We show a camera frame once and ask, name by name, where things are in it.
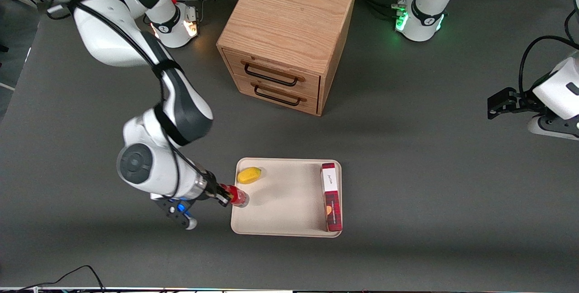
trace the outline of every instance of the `cardboard box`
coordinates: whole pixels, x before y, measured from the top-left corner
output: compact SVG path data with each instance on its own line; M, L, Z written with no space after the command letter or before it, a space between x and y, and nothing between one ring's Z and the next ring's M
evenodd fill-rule
M340 197L337 191L336 166L333 163L324 163L321 170L324 184L324 201L326 211L326 227L330 232L342 230L342 211Z

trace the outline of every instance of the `white label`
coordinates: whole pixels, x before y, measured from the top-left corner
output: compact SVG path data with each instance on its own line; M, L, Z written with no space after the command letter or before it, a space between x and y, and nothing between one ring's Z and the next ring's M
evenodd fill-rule
M322 169L322 178L324 180L324 191L337 191L336 169Z

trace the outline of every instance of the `beige tray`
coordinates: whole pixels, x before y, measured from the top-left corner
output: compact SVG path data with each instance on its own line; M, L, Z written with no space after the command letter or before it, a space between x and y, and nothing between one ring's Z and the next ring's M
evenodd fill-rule
M324 190L320 170L335 163L342 208L342 167L334 160L261 159L246 157L237 163L235 185L250 196L244 208L233 207L231 229L242 235L337 237L325 225ZM237 182L247 167L262 169L252 184Z

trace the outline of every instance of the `drawer handle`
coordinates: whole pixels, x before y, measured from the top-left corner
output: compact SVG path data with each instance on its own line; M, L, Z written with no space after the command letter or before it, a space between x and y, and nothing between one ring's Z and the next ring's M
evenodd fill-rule
M297 77L294 78L294 81L292 81L291 83L288 83L287 81L271 78L271 77L268 77L265 75L261 75L260 73L249 71L249 70L247 70L248 68L250 68L250 64L246 64L246 68L244 68L244 70L246 71L246 74L253 76L253 77L258 77L258 78L265 79L268 81L273 81L274 83L278 83L278 84L289 86L289 87L295 86L298 83Z
M273 101L279 102L279 103L283 103L283 104L287 104L290 106L298 106L299 102L301 101L301 99L298 97L298 101L296 102L290 102L290 101L286 101L285 99L278 99L277 97L273 97L271 95L266 95L264 93L259 93L257 90L259 89L259 85L255 85L254 88L254 92L255 95L261 96L261 97L265 97L265 99L272 99Z

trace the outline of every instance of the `gray table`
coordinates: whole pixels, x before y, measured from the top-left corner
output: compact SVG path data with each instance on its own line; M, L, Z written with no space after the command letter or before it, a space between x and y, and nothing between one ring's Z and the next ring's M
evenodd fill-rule
M104 66L72 20L43 18L0 132L2 286L91 264L108 286L579 289L578 144L528 133L531 114L486 120L527 44L563 35L571 0L453 0L422 44L356 2L322 118L238 93L215 48L233 7L208 3L200 38L171 50L215 114L182 151L223 182L246 156L340 161L343 234L236 235L216 202L178 229L114 167L124 122L157 101L155 77ZM540 44L527 84L569 52ZM87 273L62 284L95 285Z

